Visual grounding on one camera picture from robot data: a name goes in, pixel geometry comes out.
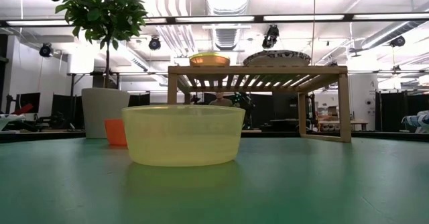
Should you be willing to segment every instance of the orange cup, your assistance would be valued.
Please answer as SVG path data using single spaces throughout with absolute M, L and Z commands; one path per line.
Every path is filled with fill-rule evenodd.
M 122 119 L 105 120 L 107 140 L 112 146 L 127 146 Z

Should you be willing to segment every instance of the yellow plastic bowl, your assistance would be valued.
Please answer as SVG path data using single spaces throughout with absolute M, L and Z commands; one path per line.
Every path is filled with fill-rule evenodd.
M 122 110 L 129 156 L 150 166 L 204 166 L 237 156 L 245 111 L 166 105 Z

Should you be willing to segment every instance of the orange bowl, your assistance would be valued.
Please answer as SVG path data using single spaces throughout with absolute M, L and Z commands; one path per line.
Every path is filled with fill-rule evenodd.
M 112 146 L 128 146 L 122 119 L 105 120 L 107 140 Z
M 228 56 L 216 52 L 199 53 L 189 58 L 191 66 L 229 66 L 230 62 Z

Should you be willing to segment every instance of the red object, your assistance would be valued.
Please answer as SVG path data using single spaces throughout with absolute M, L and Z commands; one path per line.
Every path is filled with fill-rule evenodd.
M 28 113 L 32 109 L 33 109 L 33 105 L 28 103 L 27 105 L 23 106 L 20 110 L 14 111 L 12 114 L 21 115 L 24 113 Z
M 122 119 L 105 120 L 107 140 L 112 146 L 128 146 Z

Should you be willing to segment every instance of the potted plant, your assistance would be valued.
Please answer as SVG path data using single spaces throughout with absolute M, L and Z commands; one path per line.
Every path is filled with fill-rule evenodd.
M 110 47 L 118 49 L 119 41 L 139 36 L 147 15 L 141 0 L 63 0 L 56 13 L 66 10 L 65 20 L 74 25 L 73 35 L 85 31 L 88 42 L 105 46 L 106 71 L 104 87 L 109 85 Z M 128 107 L 129 93 L 115 89 L 83 89 L 82 104 L 86 137 L 106 138 L 106 119 L 121 119 L 121 110 Z
M 109 85 L 110 46 L 117 50 L 118 41 L 140 36 L 140 27 L 145 26 L 147 11 L 142 3 L 141 0 L 63 0 L 55 9 L 56 13 L 66 10 L 64 17 L 75 26 L 75 37 L 85 30 L 88 42 L 100 40 L 100 49 L 107 47 L 104 87 Z

